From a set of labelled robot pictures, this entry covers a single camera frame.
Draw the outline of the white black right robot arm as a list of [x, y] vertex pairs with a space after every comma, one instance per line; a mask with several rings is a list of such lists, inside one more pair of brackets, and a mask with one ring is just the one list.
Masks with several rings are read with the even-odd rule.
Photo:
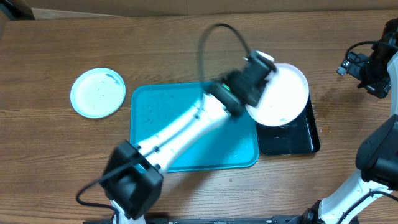
[[374, 45], [370, 56], [348, 52], [338, 72], [359, 79], [378, 98], [390, 93], [390, 116], [360, 145], [350, 178], [291, 223], [357, 223], [368, 205], [397, 190], [397, 47]]

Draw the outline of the pink white plate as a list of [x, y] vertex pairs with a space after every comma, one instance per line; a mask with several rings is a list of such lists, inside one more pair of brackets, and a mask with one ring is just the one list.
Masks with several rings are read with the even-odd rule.
[[257, 106], [246, 105], [251, 118], [264, 126], [282, 126], [297, 118], [307, 105], [309, 85], [295, 66], [276, 63], [277, 71], [266, 77], [266, 85]]

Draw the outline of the light blue plate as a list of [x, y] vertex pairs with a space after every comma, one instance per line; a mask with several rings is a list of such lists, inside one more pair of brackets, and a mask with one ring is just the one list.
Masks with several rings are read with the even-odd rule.
[[93, 68], [82, 73], [70, 90], [72, 108], [91, 119], [115, 113], [125, 97], [126, 85], [122, 76], [109, 68]]

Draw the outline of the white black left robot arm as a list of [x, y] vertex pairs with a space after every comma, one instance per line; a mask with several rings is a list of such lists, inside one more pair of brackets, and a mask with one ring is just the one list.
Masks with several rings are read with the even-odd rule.
[[164, 174], [203, 135], [256, 106], [266, 77], [276, 66], [247, 65], [207, 83], [202, 98], [181, 117], [135, 146], [123, 141], [114, 148], [101, 186], [115, 206], [113, 223], [140, 219], [160, 197]]

